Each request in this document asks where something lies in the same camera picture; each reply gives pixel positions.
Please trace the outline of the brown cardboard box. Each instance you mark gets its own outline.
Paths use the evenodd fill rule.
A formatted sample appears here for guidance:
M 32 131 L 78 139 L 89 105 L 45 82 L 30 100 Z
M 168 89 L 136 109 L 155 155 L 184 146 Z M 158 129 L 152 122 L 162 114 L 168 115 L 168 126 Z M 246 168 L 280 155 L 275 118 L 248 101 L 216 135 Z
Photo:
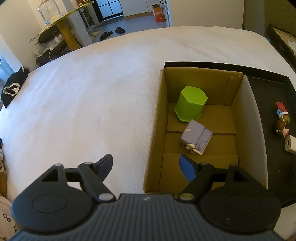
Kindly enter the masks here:
M 238 164 L 268 186 L 266 143 L 249 76 L 193 67 L 161 70 L 146 193 L 179 194 L 188 185 L 181 154 L 216 168 Z

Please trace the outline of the white power adapter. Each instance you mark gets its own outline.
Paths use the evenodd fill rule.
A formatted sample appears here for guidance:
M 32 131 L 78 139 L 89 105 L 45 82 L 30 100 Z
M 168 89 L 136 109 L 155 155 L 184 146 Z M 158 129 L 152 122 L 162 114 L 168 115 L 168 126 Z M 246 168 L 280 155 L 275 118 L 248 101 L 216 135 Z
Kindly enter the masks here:
M 289 153 L 296 154 L 296 137 L 288 135 L 285 138 L 285 150 Z

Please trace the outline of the brown haired doll figurine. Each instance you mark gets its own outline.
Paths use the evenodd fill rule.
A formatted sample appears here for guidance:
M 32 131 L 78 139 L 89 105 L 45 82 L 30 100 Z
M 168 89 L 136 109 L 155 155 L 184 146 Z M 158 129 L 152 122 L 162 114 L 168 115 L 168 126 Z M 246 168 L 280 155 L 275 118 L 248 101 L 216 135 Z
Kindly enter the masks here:
M 279 117 L 275 122 L 275 131 L 279 136 L 287 137 L 289 135 L 289 129 L 287 125 L 290 123 L 290 117 L 284 114 Z

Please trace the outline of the red blue small figurine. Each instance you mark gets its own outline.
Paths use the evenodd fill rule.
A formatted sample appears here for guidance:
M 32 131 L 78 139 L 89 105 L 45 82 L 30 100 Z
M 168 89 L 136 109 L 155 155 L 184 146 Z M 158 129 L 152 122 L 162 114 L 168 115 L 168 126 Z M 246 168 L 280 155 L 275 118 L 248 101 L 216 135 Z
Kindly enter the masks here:
M 276 102 L 276 106 L 277 106 L 277 115 L 279 118 L 281 118 L 284 115 L 288 115 L 288 111 L 285 107 L 285 105 L 283 104 L 283 102 Z

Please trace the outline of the purple sofa toy figure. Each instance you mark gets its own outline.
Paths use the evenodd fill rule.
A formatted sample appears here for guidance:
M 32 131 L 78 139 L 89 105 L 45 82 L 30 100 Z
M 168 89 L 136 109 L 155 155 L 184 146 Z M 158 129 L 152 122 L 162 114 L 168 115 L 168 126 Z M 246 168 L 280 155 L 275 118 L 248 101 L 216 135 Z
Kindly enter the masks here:
M 192 154 L 203 155 L 213 133 L 195 120 L 190 120 L 181 135 L 181 142 Z

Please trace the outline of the green hexagonal cup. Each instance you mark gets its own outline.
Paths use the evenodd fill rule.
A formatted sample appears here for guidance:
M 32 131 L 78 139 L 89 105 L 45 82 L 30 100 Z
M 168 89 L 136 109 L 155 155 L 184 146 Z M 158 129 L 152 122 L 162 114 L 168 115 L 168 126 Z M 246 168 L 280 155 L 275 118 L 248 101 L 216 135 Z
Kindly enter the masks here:
M 182 122 L 197 121 L 202 115 L 207 100 L 208 96 L 200 88 L 186 86 L 181 91 L 177 105 L 174 108 L 175 114 Z

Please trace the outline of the black ghost mask cloth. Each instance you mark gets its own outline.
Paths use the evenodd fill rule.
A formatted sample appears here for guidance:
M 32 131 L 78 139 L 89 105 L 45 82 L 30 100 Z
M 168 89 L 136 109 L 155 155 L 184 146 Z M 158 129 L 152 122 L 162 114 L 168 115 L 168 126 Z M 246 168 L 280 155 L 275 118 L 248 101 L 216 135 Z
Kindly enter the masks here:
M 9 76 L 3 90 L 1 92 L 1 101 L 5 108 L 12 102 L 16 95 L 20 92 L 22 85 L 27 79 L 30 70 L 22 66 L 19 71 Z

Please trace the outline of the black framed box right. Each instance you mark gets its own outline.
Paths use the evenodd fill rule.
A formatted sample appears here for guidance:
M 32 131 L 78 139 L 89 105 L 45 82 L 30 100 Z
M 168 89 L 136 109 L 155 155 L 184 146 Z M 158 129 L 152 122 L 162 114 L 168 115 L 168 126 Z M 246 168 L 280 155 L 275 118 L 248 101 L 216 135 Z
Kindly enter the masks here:
M 267 30 L 271 44 L 295 72 L 295 34 L 274 25 L 268 25 Z

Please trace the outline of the beige slipper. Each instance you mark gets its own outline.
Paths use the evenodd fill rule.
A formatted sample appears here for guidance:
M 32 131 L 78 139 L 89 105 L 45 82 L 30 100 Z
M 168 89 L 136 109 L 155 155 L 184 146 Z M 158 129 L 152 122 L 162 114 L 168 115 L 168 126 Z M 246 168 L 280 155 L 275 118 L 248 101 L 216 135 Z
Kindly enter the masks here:
M 92 34 L 91 34 L 91 38 L 95 38 L 96 36 L 98 36 L 99 34 L 101 33 L 101 31 L 94 31 L 94 32 L 92 32 Z

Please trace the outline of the black slipper left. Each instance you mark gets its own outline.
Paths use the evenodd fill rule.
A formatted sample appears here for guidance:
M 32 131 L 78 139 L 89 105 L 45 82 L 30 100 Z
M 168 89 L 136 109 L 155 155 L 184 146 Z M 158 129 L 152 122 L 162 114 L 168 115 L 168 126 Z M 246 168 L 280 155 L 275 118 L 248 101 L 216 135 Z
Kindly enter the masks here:
M 112 34 L 113 34 L 112 31 L 110 31 L 110 32 L 103 32 L 103 34 L 100 36 L 99 39 L 100 39 L 100 41 L 103 41 L 103 40 L 107 39 L 108 37 L 110 37 Z

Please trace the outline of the black slipper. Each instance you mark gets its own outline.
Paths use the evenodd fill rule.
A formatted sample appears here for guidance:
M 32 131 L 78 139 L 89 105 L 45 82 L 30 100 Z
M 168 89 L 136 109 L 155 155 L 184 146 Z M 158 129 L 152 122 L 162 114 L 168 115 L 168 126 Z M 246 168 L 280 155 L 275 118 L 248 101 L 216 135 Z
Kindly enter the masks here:
M 117 27 L 117 28 L 115 29 L 115 32 L 116 32 L 117 34 L 119 34 L 119 35 L 122 35 L 122 34 L 125 33 L 125 29 L 123 29 L 122 27 Z
M 100 41 L 103 41 L 103 40 L 107 39 L 108 37 L 110 37 L 112 34 L 113 34 L 112 31 L 110 31 L 110 32 L 103 32 L 103 34 L 100 36 L 99 39 L 100 39 Z

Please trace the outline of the yellow round side table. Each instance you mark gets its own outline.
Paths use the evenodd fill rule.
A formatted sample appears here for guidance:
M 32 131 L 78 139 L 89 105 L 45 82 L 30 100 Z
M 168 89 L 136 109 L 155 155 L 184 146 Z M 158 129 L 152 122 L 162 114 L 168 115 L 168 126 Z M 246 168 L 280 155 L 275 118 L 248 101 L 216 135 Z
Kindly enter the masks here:
M 89 6 L 91 6 L 94 3 L 94 1 L 88 1 L 86 4 L 83 4 L 81 6 L 79 6 L 78 8 L 73 8 L 72 11 L 68 12 L 66 15 L 63 15 L 62 17 L 58 18 L 55 22 L 53 22 L 50 26 L 47 26 L 45 29 L 43 29 L 41 32 L 39 32 L 38 34 L 36 34 L 34 37 L 32 37 L 29 42 L 33 42 L 34 40 L 38 39 L 39 36 L 41 36 L 41 34 L 43 34 L 44 32 L 46 32 L 47 30 L 49 30 L 49 28 L 53 27 L 53 26 L 57 26 L 58 29 L 60 30 L 61 35 L 63 36 L 64 40 L 66 41 L 67 45 L 69 46 L 71 51 L 75 51 L 77 49 L 80 49 L 86 45 L 90 45 L 92 44 L 92 40 L 88 35 L 88 32 L 86 31 L 86 27 L 81 19 L 81 16 L 79 14 L 79 19 L 81 20 L 81 24 L 82 24 L 82 29 L 84 30 L 85 35 L 82 37 L 82 46 L 79 45 L 79 41 L 76 40 L 75 36 L 73 35 L 73 33 L 70 30 L 70 27 L 68 26 L 66 20 L 69 18 L 72 18 L 72 15 L 76 14 L 79 12 L 79 10 L 87 8 Z

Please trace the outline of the black slipper right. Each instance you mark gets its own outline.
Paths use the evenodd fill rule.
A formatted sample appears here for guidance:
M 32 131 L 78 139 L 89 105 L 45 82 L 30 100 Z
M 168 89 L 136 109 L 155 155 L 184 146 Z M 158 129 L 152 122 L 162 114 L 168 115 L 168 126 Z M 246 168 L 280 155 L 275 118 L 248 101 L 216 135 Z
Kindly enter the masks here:
M 123 29 L 122 27 L 117 27 L 117 28 L 115 29 L 115 32 L 116 32 L 117 34 L 119 34 L 119 35 L 122 35 L 122 34 L 125 33 L 125 29 Z

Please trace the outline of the clear glass jar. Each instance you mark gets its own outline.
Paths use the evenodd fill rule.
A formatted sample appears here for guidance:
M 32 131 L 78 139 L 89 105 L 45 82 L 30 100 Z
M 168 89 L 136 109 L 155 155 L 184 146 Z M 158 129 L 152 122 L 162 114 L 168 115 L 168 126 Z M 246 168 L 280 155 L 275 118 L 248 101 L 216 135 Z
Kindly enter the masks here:
M 63 16 L 55 0 L 42 0 L 38 11 L 46 26 L 51 25 Z

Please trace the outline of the orange cardboard box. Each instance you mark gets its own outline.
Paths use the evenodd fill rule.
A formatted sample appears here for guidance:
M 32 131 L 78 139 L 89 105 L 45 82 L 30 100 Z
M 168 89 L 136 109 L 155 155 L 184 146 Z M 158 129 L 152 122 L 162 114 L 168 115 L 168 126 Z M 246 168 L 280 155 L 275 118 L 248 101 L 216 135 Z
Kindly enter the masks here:
M 157 23 L 164 22 L 163 11 L 159 4 L 152 5 L 152 13 L 154 15 L 154 19 Z

